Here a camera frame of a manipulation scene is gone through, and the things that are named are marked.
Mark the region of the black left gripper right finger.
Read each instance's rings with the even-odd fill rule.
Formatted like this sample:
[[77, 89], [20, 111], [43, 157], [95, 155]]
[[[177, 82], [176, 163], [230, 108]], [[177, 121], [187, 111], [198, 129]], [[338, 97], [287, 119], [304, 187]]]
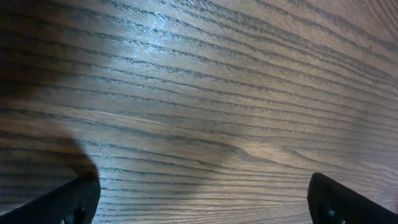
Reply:
[[397, 224], [397, 214], [319, 172], [307, 202], [313, 224]]

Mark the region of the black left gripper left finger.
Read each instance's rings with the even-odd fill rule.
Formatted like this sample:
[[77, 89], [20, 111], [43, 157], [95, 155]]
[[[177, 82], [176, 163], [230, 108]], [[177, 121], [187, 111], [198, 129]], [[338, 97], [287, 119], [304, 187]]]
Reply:
[[91, 224], [100, 194], [100, 182], [96, 175], [81, 176], [1, 215], [1, 223]]

